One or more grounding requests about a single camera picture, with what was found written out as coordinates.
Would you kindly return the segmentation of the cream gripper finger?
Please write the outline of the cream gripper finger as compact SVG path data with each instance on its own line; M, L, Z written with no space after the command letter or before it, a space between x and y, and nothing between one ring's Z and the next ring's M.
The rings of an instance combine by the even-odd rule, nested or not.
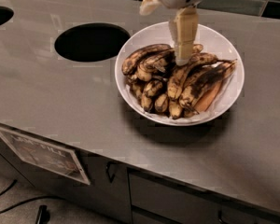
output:
M193 44L198 29L196 7L180 8L169 21L169 30L174 41L175 62L185 65L193 53Z
M142 16L150 15L155 9L161 5L159 0L142 0L139 8L139 13Z

